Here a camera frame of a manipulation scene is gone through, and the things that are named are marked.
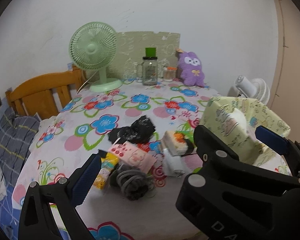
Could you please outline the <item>cream orange towel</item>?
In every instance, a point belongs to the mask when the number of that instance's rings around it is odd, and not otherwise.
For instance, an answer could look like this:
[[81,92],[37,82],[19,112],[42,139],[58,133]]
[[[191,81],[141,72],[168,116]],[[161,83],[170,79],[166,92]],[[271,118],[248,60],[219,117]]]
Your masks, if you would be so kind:
[[190,155],[196,150],[194,143],[179,131],[166,131],[159,148],[162,153],[167,152],[172,156]]

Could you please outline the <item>grey plaid pillow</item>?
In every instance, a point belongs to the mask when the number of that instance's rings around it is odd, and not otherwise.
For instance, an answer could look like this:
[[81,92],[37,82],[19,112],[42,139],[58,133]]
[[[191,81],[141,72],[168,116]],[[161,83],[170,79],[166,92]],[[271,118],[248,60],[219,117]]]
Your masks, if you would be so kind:
[[9,107],[0,119],[0,168],[5,182],[14,187],[27,161],[29,147],[40,122],[33,116],[20,116]]

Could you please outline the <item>white sock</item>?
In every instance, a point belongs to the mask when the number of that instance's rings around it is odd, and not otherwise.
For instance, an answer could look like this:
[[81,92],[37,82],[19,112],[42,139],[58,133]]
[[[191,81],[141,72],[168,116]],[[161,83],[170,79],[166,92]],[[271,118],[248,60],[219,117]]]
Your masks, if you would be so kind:
[[163,150],[162,169],[168,177],[180,177],[185,169],[180,156],[172,156],[167,148]]

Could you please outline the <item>glass jar green lid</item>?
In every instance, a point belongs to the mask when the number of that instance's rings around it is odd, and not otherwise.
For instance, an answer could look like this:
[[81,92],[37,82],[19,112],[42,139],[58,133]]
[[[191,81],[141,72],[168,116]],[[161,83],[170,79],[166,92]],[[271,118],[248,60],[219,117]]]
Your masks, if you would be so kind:
[[158,57],[155,47],[145,48],[145,56],[137,65],[137,79],[144,86],[153,86],[158,83]]

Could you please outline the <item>grey socks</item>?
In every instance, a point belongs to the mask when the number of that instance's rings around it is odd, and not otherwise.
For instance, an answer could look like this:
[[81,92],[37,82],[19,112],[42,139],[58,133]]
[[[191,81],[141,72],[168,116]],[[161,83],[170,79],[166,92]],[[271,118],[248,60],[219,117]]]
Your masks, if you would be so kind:
[[155,189],[152,175],[126,164],[116,165],[110,173],[109,184],[120,189],[130,201],[138,200]]

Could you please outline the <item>yellow-green patterned fabric bin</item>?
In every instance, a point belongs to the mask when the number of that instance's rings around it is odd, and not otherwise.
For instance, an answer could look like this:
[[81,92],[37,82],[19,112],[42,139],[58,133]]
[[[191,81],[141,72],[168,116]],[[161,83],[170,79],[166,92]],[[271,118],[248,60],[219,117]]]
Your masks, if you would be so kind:
[[240,161],[254,166],[261,166],[277,155],[256,139],[258,126],[264,126],[282,137],[290,134],[290,126],[256,99],[210,98],[200,124],[236,152]]

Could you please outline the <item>small glass orange lid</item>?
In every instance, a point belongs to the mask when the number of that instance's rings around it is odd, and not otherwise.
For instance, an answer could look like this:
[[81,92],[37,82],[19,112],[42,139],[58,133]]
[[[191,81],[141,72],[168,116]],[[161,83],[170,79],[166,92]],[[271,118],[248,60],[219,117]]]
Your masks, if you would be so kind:
[[177,75],[177,67],[164,66],[162,69],[163,80],[166,82],[172,82]]

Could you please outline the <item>purple bunny plush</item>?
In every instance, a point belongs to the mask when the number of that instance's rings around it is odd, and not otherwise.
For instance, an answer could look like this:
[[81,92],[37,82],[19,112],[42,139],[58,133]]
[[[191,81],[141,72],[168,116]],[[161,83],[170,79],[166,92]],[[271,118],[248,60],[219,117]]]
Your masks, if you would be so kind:
[[185,86],[204,87],[205,74],[202,70],[202,64],[196,53],[192,51],[176,50],[178,59],[178,68],[180,69],[180,79]]

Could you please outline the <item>pink bear cloth pack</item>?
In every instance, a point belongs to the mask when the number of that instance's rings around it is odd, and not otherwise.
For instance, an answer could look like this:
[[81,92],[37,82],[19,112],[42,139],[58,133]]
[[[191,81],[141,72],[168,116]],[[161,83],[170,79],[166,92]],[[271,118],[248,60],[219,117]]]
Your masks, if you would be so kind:
[[153,155],[126,141],[123,144],[112,144],[108,152],[116,155],[125,164],[148,173],[157,161]]

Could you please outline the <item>white standing fan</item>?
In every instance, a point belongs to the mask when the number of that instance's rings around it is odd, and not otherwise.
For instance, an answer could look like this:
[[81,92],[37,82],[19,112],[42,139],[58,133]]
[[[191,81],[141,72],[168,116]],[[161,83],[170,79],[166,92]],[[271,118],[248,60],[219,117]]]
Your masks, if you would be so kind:
[[227,96],[257,99],[267,105],[270,100],[270,89],[261,78],[249,80],[246,76],[240,75],[230,87]]

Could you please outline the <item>yellow cartoon tissue pack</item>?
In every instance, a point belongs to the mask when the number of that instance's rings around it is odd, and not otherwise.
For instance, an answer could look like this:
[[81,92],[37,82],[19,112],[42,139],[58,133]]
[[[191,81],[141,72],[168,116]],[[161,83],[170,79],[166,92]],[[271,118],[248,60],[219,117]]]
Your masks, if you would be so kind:
[[98,155],[101,157],[101,169],[94,180],[93,185],[97,189],[104,189],[110,174],[115,166],[119,163],[119,158],[110,152],[98,150]]

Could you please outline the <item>green patterned backing board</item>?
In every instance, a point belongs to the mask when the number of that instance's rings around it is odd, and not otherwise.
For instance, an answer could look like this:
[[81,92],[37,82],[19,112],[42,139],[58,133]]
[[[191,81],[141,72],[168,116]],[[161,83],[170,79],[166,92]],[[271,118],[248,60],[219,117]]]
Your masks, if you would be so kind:
[[117,52],[107,68],[109,77],[123,79],[125,66],[142,62],[145,48],[155,47],[158,57],[158,76],[162,77],[164,66],[175,67],[178,62],[176,49],[179,48],[180,34],[169,32],[129,31],[116,34]]

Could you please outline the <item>black sparkly cloth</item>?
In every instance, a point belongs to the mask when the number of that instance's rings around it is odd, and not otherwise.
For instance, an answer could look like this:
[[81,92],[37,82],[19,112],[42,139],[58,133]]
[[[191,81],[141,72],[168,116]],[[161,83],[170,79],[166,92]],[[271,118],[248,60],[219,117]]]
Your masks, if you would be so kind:
[[108,133],[108,140],[114,144],[117,139],[128,141],[133,144],[146,144],[149,142],[155,126],[150,118],[143,115],[135,120],[130,126],[114,128]]

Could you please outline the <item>floral tablecloth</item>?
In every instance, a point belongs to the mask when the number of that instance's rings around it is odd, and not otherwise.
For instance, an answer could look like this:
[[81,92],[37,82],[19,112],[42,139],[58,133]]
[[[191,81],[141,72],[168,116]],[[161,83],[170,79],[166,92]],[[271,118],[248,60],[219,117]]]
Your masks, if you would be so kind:
[[183,178],[164,174],[159,145],[166,131],[179,131],[191,138],[209,99],[217,95],[209,87],[187,87],[178,81],[155,86],[126,81],[110,92],[81,91],[38,131],[12,193],[12,207],[21,211],[31,182],[48,185],[69,177],[91,154],[110,148],[108,133],[112,129],[130,126],[145,115],[155,132],[138,148],[157,160],[148,172],[155,189],[130,201],[109,185],[108,178],[104,189],[92,186],[78,213],[96,239],[194,236],[197,228],[175,207]]

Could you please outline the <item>green desk fan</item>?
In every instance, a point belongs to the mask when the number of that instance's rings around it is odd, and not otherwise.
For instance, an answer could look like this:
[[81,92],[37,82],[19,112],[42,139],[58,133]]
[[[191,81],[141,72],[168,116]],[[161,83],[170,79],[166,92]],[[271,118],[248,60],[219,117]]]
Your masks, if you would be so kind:
[[122,81],[107,77],[107,67],[113,62],[117,51],[116,31],[103,22],[89,22],[78,28],[69,42],[72,63],[81,70],[91,70],[99,75],[98,81],[87,80],[91,92],[108,92],[122,86]]

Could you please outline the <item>clear glass cup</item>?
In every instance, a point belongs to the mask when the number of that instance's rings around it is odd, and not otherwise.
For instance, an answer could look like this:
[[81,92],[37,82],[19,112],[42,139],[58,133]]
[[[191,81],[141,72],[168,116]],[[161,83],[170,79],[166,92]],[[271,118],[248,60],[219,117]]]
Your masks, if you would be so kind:
[[136,80],[136,64],[125,66],[124,72],[123,72],[123,79],[133,81]]

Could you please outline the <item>blue checked bedsheet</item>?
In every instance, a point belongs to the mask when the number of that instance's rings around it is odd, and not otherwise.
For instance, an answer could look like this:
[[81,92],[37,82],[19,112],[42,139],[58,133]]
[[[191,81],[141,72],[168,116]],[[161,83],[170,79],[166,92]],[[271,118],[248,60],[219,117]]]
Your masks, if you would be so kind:
[[14,187],[6,181],[0,168],[0,227],[8,239],[18,239],[21,211],[12,207]]

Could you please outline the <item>beige door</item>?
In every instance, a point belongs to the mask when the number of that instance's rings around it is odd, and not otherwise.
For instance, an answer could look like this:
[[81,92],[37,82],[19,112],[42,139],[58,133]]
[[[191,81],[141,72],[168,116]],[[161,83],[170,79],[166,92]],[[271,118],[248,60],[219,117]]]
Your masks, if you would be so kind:
[[289,139],[300,142],[300,11],[292,0],[274,0],[278,54],[268,106],[290,127]]

